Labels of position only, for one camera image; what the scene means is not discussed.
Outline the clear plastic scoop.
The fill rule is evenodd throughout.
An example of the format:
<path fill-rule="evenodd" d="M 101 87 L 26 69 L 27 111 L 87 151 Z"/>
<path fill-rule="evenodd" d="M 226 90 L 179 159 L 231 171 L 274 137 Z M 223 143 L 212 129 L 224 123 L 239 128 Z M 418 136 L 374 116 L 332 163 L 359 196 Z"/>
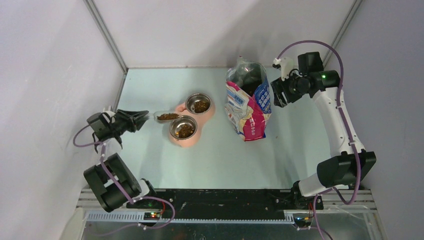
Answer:
<path fill-rule="evenodd" d="M 148 113 L 147 116 L 159 124 L 165 124 L 181 118 L 182 114 L 179 112 L 162 110 Z"/>

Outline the pink pet food bag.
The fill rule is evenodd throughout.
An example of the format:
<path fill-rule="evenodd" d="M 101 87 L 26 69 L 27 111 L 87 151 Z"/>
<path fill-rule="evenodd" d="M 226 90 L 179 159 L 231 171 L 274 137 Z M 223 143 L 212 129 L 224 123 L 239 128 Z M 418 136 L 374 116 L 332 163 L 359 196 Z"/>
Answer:
<path fill-rule="evenodd" d="M 224 109 L 235 132 L 245 142 L 265 138 L 272 114 L 265 67 L 240 56 L 236 65 L 227 71 L 225 85 Z"/>

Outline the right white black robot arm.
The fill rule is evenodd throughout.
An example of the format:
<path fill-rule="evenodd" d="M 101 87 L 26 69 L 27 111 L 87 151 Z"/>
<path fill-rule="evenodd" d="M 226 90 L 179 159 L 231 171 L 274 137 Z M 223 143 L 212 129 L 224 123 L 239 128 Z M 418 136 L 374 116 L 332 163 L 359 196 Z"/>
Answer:
<path fill-rule="evenodd" d="M 271 82 L 274 105 L 285 107 L 308 95 L 318 108 L 329 141 L 330 158 L 320 162 L 316 173 L 297 183 L 291 204 L 304 209 L 311 196 L 334 187 L 360 184 L 377 161 L 355 132 L 344 102 L 341 77 L 336 70 L 324 70 L 319 52 L 307 52 L 297 58 L 276 58 L 273 67 L 281 76 Z"/>

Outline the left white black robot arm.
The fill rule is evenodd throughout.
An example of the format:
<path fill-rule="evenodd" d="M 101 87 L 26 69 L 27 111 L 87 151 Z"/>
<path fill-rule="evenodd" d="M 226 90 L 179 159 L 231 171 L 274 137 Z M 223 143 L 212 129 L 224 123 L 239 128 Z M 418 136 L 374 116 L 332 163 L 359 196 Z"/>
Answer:
<path fill-rule="evenodd" d="M 122 135 L 139 131 L 147 120 L 149 111 L 103 111 L 90 116 L 87 127 L 93 130 L 93 142 L 99 163 L 83 173 L 89 188 L 100 206 L 108 213 L 124 204 L 135 204 L 136 198 L 145 208 L 153 208 L 158 194 L 151 183 L 138 180 L 120 156 L 123 149 Z"/>

